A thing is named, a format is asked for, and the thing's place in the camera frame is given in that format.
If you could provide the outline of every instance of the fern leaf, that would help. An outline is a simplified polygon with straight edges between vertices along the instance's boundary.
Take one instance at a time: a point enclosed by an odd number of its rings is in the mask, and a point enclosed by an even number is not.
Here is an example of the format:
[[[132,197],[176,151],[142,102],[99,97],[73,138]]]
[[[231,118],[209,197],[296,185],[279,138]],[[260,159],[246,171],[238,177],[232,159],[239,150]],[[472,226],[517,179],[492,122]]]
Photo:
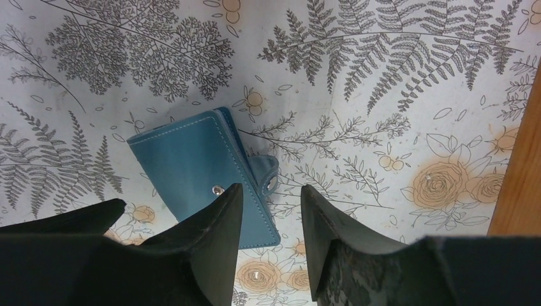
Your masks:
[[[501,17],[496,18],[496,24],[492,24],[490,30],[486,31],[486,35],[483,36],[487,42],[497,46],[493,49],[494,67],[500,75],[505,71],[505,66],[511,55],[515,53],[514,50],[506,48],[506,46],[511,37],[509,35],[510,27],[513,25],[513,19],[515,19],[521,3],[522,0],[513,0],[512,4],[508,4],[507,10],[501,12]]]
[[[467,10],[463,5],[450,5],[450,1],[428,1],[421,27],[434,35],[444,35],[459,32],[466,19],[460,16],[461,11]]]
[[[61,185],[58,188],[53,205],[55,212],[62,214],[67,211],[72,201],[92,192],[92,181],[80,170],[60,168]]]
[[[428,46],[421,40],[420,34],[402,34],[391,42],[391,49],[387,71],[383,72],[368,102],[368,114],[398,82],[403,81],[403,75],[410,75],[430,62]]]
[[[106,136],[104,136],[101,141],[100,149],[98,150],[94,160],[93,170],[99,173],[98,175],[103,176],[105,180],[113,187],[113,189],[115,189],[115,191],[122,193],[122,178],[115,175],[113,167],[111,166]],[[94,179],[98,182],[94,185],[94,192],[97,196],[100,196],[103,194],[104,184],[102,184],[103,182],[100,181],[99,176],[95,177]]]
[[[94,174],[94,193],[101,200],[105,201],[105,177],[101,174]]]
[[[332,8],[325,10],[325,2],[320,2],[320,0],[308,0],[307,7],[310,35],[318,39],[324,39],[336,33],[336,28],[327,30],[328,26],[336,20],[335,16],[330,15]]]
[[[375,23],[374,12],[366,10],[370,0],[338,0],[341,19],[338,24],[345,34],[366,33]]]
[[[120,86],[120,78],[128,71],[124,36],[112,25],[82,25],[75,17],[64,16],[62,26],[49,33],[45,41],[55,47],[58,70],[65,71],[68,80],[87,82],[93,93],[104,94],[113,85]]]
[[[292,73],[298,72],[303,66],[305,48],[302,45],[295,45],[287,49],[287,63],[289,64],[289,71]]]
[[[327,40],[325,48],[329,55],[329,71],[327,72],[327,90],[329,94],[332,94],[338,73],[350,60],[348,54],[355,53],[350,47],[358,45],[357,40],[353,38],[338,37]]]
[[[18,111],[19,115],[21,115],[24,120],[32,127],[32,130],[35,132],[34,135],[37,137],[37,140],[39,142],[48,143],[39,146],[39,148],[41,149],[40,152],[43,153],[43,155],[37,156],[36,158],[33,158],[33,160],[39,158],[41,159],[41,161],[51,166],[64,166],[67,163],[67,160],[69,160],[71,157],[66,155],[61,156],[63,153],[67,152],[68,149],[62,150],[59,148],[60,145],[65,145],[66,142],[54,139],[56,130],[53,129],[49,131],[49,126],[47,124],[42,126],[39,119],[35,118],[32,115],[29,115],[23,109],[19,108],[11,102],[8,102],[8,104],[16,111]]]
[[[475,5],[470,6],[464,17],[466,22],[462,25],[462,30],[457,33],[458,37],[468,40],[475,40],[476,36],[485,34],[490,28],[488,20],[493,16],[490,11],[494,9],[491,3],[495,0],[474,0]]]
[[[313,41],[302,46],[302,53],[306,56],[303,60],[304,69],[308,81],[315,86],[315,76],[321,69],[321,55],[325,54],[325,45],[321,41]]]
[[[71,123],[73,126],[73,137],[71,138],[73,140],[72,146],[72,160],[71,160],[71,166],[74,169],[78,170],[86,170],[87,165],[91,163],[90,157],[92,157],[92,154],[90,154],[90,150],[88,149],[88,145],[86,144],[86,139],[83,134],[83,130],[81,129],[81,125],[79,124],[77,118],[73,114],[72,111],[69,111],[70,117],[71,117]]]
[[[306,27],[302,25],[302,21],[299,21],[299,19],[292,10],[287,10],[286,15],[289,24],[289,30],[291,31],[291,41],[293,43],[304,43],[304,40],[308,37]]]
[[[24,167],[17,164],[4,167],[2,174],[8,203],[13,209],[17,209],[19,197],[28,187],[28,175]]]
[[[58,175],[47,169],[46,166],[32,166],[27,169],[27,172],[32,183],[31,211],[37,218],[40,208],[60,187],[61,181]]]
[[[468,88],[472,90],[477,73],[485,63],[485,60],[489,59],[492,49],[484,43],[469,43],[467,47],[472,57],[466,61],[466,83],[468,84]]]
[[[359,39],[360,45],[356,47],[359,53],[355,54],[356,59],[350,66],[351,72],[348,72],[346,78],[344,97],[349,101],[353,91],[361,83],[361,78],[371,75],[372,69],[378,69],[378,62],[385,62],[385,56],[389,55],[387,46],[391,40],[386,34],[369,35]]]
[[[434,44],[432,44],[431,60],[430,64],[425,65],[425,69],[428,73],[423,71],[417,71],[417,75],[420,78],[412,78],[414,85],[406,84],[407,91],[401,91],[404,99],[398,101],[398,109],[400,112],[405,112],[410,107],[415,99],[419,98],[419,94],[424,92],[423,86],[431,87],[432,83],[438,84],[440,81],[435,73],[439,74],[443,72],[443,69],[447,69],[451,75],[454,75],[451,62],[454,64],[456,70],[463,72],[468,60],[468,49],[462,45],[461,40],[457,39],[442,39],[434,37]]]
[[[24,144],[29,140],[22,138],[14,140],[13,137],[17,133],[16,129],[11,129],[7,133],[3,133],[6,127],[5,123],[0,124],[0,147],[10,161],[16,164],[30,164],[32,161],[39,159],[39,156],[31,155],[38,147],[24,147]]]
[[[286,58],[286,49],[288,47],[289,37],[286,31],[279,26],[274,26],[274,40],[267,40],[267,47],[263,48],[263,54],[258,54],[259,59],[266,59],[268,62],[276,61],[278,64]]]
[[[376,0],[376,2],[384,5],[376,9],[380,13],[378,25],[393,32],[402,32],[404,27],[421,22],[422,18],[408,16],[426,6],[424,3],[405,5],[408,3],[407,0]]]

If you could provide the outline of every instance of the flower drawing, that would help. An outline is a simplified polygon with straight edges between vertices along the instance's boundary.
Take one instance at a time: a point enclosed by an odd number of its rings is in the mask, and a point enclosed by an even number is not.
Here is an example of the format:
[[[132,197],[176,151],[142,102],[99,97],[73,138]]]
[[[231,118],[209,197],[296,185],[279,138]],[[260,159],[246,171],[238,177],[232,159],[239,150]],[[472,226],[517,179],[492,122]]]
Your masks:
[[[308,271],[296,270],[291,273],[284,273],[282,280],[293,289],[306,291],[310,289]]]
[[[456,201],[467,180],[466,170],[460,163],[431,164],[413,181],[413,201],[420,207],[445,207]]]
[[[481,203],[495,203],[503,184],[503,174],[490,173],[483,177],[474,177],[466,183],[466,190],[471,197]]]
[[[152,222],[154,220],[154,210],[146,205],[136,207],[133,211],[133,218],[139,222]]]

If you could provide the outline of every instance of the leaf drawing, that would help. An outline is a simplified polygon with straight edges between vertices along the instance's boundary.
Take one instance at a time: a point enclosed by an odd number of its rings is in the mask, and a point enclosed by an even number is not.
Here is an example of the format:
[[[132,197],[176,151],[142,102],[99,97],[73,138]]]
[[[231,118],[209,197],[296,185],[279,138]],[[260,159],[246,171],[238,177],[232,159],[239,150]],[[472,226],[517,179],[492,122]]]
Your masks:
[[[399,113],[378,122],[374,130],[370,130],[369,127],[361,128],[365,123],[361,117],[348,119],[345,122],[337,118],[339,127],[335,128],[334,120],[322,115],[316,128],[280,137],[279,134],[285,134],[295,126],[295,115],[296,113],[290,112],[288,117],[280,118],[277,124],[269,127],[258,126],[252,132],[239,131],[269,141],[270,151],[275,156],[278,156],[280,152],[284,161],[300,161],[308,149],[315,149],[320,158],[338,160],[339,154],[336,152],[335,143],[352,143],[353,146],[361,148],[375,147],[381,145],[382,140],[379,138],[381,135],[387,135],[388,138],[393,139],[404,135],[404,132],[410,128],[409,119]]]
[[[451,107],[446,107],[446,108],[443,108],[441,109],[435,116],[434,116],[434,120],[436,119],[441,119],[441,118],[444,118],[445,116],[447,116],[453,109]]]
[[[117,176],[110,164],[107,137],[92,153],[85,134],[72,112],[71,140],[56,138],[56,130],[29,115],[12,102],[7,102],[30,126],[34,138],[17,136],[15,129],[0,124],[1,185],[8,203],[14,209],[19,196],[30,190],[31,212],[37,218],[40,208],[51,201],[58,214],[65,212],[72,201],[94,192],[105,200],[104,188],[109,184],[122,193],[123,177]]]
[[[496,18],[496,24],[492,24],[490,30],[487,30],[487,35],[483,36],[483,39],[495,45],[493,48],[494,67],[501,75],[509,57],[515,52],[505,46],[509,43],[510,27],[513,25],[513,19],[521,3],[522,0],[513,0],[511,4],[508,4],[507,10],[501,11],[501,16]]]
[[[11,24],[6,26],[5,31],[6,34],[0,36],[0,54],[9,57],[11,60],[19,60],[32,66],[32,69],[25,66],[22,66],[20,69],[12,68],[13,72],[8,80],[13,83],[16,81],[26,83],[30,80],[34,80],[35,82],[42,82],[49,88],[62,87],[64,89],[64,94],[69,94],[81,109],[83,109],[83,112],[86,113],[81,102],[73,95],[73,93],[43,67],[47,57],[41,54],[42,51],[39,47],[33,49],[32,44],[34,40],[27,37],[26,34],[20,32]]]
[[[510,71],[515,72],[515,76],[520,77],[520,79],[510,81],[510,87],[507,88],[506,100],[502,103],[508,109],[502,109],[498,118],[515,121],[526,110],[530,89],[533,86],[533,79],[537,73],[537,56],[528,56],[526,60],[519,59],[513,63]]]
[[[289,29],[275,26],[274,39],[267,41],[258,58],[286,62],[292,73],[304,68],[312,85],[328,58],[327,90],[332,94],[338,74],[344,73],[344,84],[339,85],[347,101],[356,97],[365,78],[382,70],[367,104],[368,114],[404,82],[403,98],[396,101],[401,112],[427,87],[452,76],[464,74],[472,90],[489,59],[502,73],[510,55],[521,52],[508,43],[522,0],[513,0],[496,18],[495,0],[474,0],[470,6],[454,0],[339,0],[337,13],[325,8],[323,1],[307,2],[308,20],[287,10]]]
[[[179,20],[178,0],[72,0],[71,8],[40,1],[69,13],[45,40],[58,69],[95,94],[120,86],[128,72],[170,103],[186,97],[189,83],[207,100],[228,86],[230,41],[215,21]]]

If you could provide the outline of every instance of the fern illustration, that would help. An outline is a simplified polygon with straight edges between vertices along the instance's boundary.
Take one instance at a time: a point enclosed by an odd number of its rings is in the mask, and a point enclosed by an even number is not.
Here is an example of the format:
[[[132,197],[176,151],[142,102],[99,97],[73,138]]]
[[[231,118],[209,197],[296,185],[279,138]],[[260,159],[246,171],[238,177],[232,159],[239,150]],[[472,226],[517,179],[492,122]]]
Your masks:
[[[420,26],[429,34],[449,35],[462,29],[465,18],[460,12],[467,10],[463,5],[452,5],[456,0],[428,1],[425,8],[426,16]]]
[[[376,0],[383,6],[376,10],[379,13],[378,25],[385,30],[401,32],[405,27],[418,24],[423,19],[410,17],[412,13],[426,6],[425,3],[409,4],[408,0]]]
[[[287,62],[292,73],[304,68],[315,78],[327,54],[327,90],[334,92],[337,76],[344,73],[344,98],[349,101],[369,75],[382,69],[367,105],[370,114],[392,89],[404,83],[398,109],[406,111],[426,87],[464,74],[473,89],[480,68],[493,58],[502,73],[511,54],[509,31],[522,0],[513,0],[493,20],[494,0],[474,0],[469,7],[458,0],[339,0],[339,11],[309,0],[308,22],[287,10],[289,30],[274,27],[274,39],[259,59]]]
[[[209,100],[232,77],[226,59],[233,50],[218,24],[179,21],[179,0],[71,0],[69,8],[40,1],[68,13],[45,40],[55,47],[58,69],[87,82],[95,94],[120,86],[130,72],[137,85],[149,84],[170,103],[186,97],[189,83]]]
[[[0,124],[0,182],[5,197],[13,209],[19,198],[30,191],[31,212],[37,218],[47,201],[58,214],[67,211],[71,203],[94,192],[105,200],[105,186],[111,185],[122,193],[122,181],[115,174],[108,155],[107,138],[91,153],[84,132],[73,112],[69,112],[73,136],[69,144],[56,138],[56,130],[29,115],[12,102],[7,102],[30,125],[34,139],[17,136],[16,129]]]
[[[461,40],[434,37],[432,48],[430,50],[430,63],[425,64],[423,70],[417,70],[417,77],[411,78],[413,84],[406,83],[406,90],[401,91],[404,97],[404,99],[398,101],[398,109],[401,112],[405,112],[413,103],[413,100],[424,92],[423,87],[432,87],[433,84],[439,84],[438,77],[447,80],[447,73],[454,77],[455,69],[461,73],[464,71],[469,53]]]
[[[493,17],[487,12],[494,8],[490,5],[494,3],[494,0],[474,0],[474,3],[475,5],[469,7],[470,13],[465,15],[467,22],[463,24],[462,31],[459,32],[460,37],[469,40],[484,35],[490,29],[488,20]],[[465,75],[468,88],[472,90],[477,73],[492,55],[492,49],[484,43],[467,43],[466,45],[471,58],[466,62]]]
[[[39,47],[33,49],[32,44],[34,40],[27,37],[26,34],[20,32],[11,24],[6,26],[5,31],[6,34],[0,36],[0,54],[33,66],[33,69],[25,66],[20,69],[12,68],[13,72],[8,80],[13,83],[16,81],[26,83],[34,80],[35,82],[43,83],[49,88],[62,87],[64,94],[69,94],[79,104],[83,112],[86,112],[81,102],[73,93],[43,67],[43,63],[45,63],[47,57],[41,54]]]
[[[519,9],[519,5],[522,0],[513,0],[512,4],[507,5],[506,11],[501,11],[501,17],[496,18],[496,24],[492,24],[490,30],[487,31],[487,35],[483,36],[483,39],[495,45],[493,50],[494,67],[498,74],[503,74],[505,65],[509,61],[509,58],[514,53],[513,50],[505,48],[509,43],[511,37],[510,26],[513,25],[513,19]]]

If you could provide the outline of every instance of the black suede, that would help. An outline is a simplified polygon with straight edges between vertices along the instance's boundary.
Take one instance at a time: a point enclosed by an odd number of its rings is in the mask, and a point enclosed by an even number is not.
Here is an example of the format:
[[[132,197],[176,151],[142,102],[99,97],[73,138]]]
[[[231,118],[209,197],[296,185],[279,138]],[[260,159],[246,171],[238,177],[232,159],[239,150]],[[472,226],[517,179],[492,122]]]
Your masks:
[[[242,203],[234,184],[141,245],[102,236],[121,200],[0,229],[2,306],[230,306]]]

